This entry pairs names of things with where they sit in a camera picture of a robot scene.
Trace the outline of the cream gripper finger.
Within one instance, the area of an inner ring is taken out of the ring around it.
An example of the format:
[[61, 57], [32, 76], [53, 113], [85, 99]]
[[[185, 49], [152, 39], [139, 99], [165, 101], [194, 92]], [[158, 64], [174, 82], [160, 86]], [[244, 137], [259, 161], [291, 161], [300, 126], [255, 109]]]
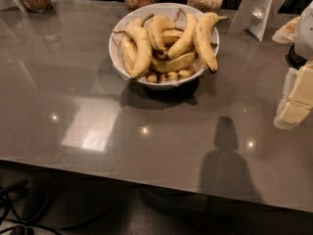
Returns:
[[284, 130], [299, 126], [313, 109], [313, 64], [306, 63], [299, 70], [290, 68], [283, 86], [273, 123]]

